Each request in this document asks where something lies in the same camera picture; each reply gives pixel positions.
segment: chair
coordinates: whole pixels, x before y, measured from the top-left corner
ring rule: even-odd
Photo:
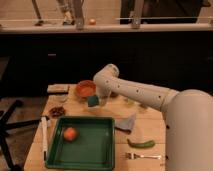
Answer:
[[[2,78],[1,76],[3,75],[3,72],[6,69],[6,66],[8,64],[8,61],[9,61],[9,58],[0,58],[0,68],[1,68],[0,81]],[[6,112],[0,111],[0,147],[6,159],[7,165],[11,171],[22,170],[22,167],[19,166],[18,164],[13,163],[13,160],[9,151],[9,147],[6,141],[6,137],[9,136],[9,134],[7,133],[7,130],[29,126],[32,124],[36,124],[40,121],[40,119],[38,119],[38,120],[31,120],[31,121],[24,121],[24,122],[7,123],[7,121],[13,114],[13,111],[16,109],[16,107],[21,107],[22,105],[23,105],[22,101],[16,100]]]

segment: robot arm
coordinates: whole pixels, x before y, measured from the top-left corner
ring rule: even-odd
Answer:
[[[112,91],[165,112],[171,99],[178,94],[178,91],[169,88],[122,80],[117,78],[118,75],[118,68],[108,64],[94,76],[100,99],[109,97]]]
[[[97,95],[121,94],[166,116],[166,171],[213,171],[213,98],[200,90],[178,92],[117,78],[109,64],[94,76]]]

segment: fork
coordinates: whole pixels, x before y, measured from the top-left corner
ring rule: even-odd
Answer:
[[[125,157],[127,159],[138,159],[138,158],[149,158],[149,159],[161,159],[162,156],[161,155],[151,155],[151,156],[145,156],[145,155],[139,155],[139,154],[135,154],[135,153],[125,153]]]

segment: small bowl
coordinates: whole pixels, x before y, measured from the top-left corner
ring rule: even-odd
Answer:
[[[96,90],[96,85],[91,80],[80,81],[75,88],[76,95],[80,98],[87,98],[89,96],[94,96]]]

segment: cloth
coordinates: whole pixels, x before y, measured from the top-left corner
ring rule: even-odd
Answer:
[[[96,95],[88,96],[87,97],[87,104],[88,104],[88,107],[94,107],[94,106],[99,105],[98,96],[96,96]]]
[[[127,133],[131,133],[135,125],[136,114],[131,115],[128,118],[122,119],[115,123],[115,128]]]

